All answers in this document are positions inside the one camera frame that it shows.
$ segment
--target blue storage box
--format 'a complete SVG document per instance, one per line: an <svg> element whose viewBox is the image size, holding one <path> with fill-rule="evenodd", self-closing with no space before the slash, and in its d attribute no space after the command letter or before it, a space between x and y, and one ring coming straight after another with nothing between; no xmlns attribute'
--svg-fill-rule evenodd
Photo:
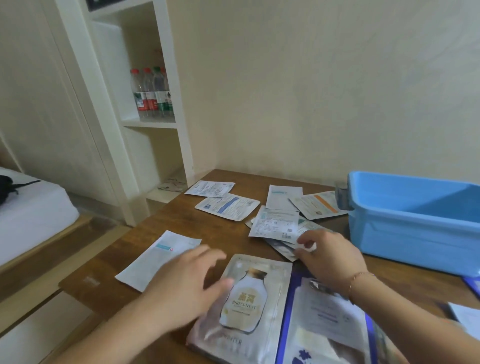
<svg viewBox="0 0 480 364"><path fill-rule="evenodd" d="M348 175L350 237L363 253L480 276L480 186L391 174Z"/></svg>

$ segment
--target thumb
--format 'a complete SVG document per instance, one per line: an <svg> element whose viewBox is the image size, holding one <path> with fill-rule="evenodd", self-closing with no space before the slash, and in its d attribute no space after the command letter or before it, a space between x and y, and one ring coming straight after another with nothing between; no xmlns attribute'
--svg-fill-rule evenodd
<svg viewBox="0 0 480 364"><path fill-rule="evenodd" d="M204 291L204 299L202 300L202 304L204 305L204 310L208 310L213 302L215 302L221 295L228 292L232 289L233 278L222 278L212 284Z"/></svg>
<svg viewBox="0 0 480 364"><path fill-rule="evenodd" d="M298 259L300 259L307 266L309 270L314 266L313 255L307 252L305 249L302 249L302 248L295 249L293 254L295 254L295 256Z"/></svg>

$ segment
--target bracelet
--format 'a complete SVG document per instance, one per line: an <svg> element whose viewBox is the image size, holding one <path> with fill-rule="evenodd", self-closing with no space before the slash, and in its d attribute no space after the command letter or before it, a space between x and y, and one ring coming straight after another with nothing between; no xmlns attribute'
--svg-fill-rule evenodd
<svg viewBox="0 0 480 364"><path fill-rule="evenodd" d="M353 302L353 299L352 299L352 286L353 286L353 282L358 278L360 277L361 275L363 274L370 274L372 276L375 277L375 275L373 273L370 273L370 272L358 272L358 273L355 273L350 281L350 287L348 288L348 300L350 301L351 304L354 304Z"/></svg>

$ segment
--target white mattress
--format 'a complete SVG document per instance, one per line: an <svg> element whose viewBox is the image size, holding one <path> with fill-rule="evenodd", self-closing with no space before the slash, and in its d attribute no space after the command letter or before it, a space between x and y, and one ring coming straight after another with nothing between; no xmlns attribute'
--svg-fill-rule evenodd
<svg viewBox="0 0 480 364"><path fill-rule="evenodd" d="M0 167L13 183L37 180ZM79 217L63 188L50 182L20 187L0 205L0 266L72 225Z"/></svg>

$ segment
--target wooden table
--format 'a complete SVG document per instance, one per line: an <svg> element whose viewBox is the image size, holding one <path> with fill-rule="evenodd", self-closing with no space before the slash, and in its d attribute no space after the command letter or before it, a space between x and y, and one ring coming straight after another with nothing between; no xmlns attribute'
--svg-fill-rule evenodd
<svg viewBox="0 0 480 364"><path fill-rule="evenodd" d="M233 194L254 198L266 203L268 186L301 186L304 194L332 190L332 187L311 183L288 181L278 178L245 173L214 170L204 177L207 181L235 182ZM196 210L202 197L181 194L157 214L143 221L107 249L73 272L60 287L81 303L104 318L113 316L124 305L139 296L139 292L120 283L114 276L133 262L165 230L192 238L223 249L228 257L208 273L206 284L217 280L231 256L235 253L256 255L283 260L283 257L260 238L249 238L249 228L243 222L235 222ZM252 218L258 208L249 216ZM346 216L324 219L323 226L348 237ZM463 281L456 276L405 264L365 257L369 270L401 295L426 310L446 317L445 302L480 308L480 303ZM150 348L161 355L163 363L211 363L204 356L185 347L185 338L192 326L165 335Z"/></svg>

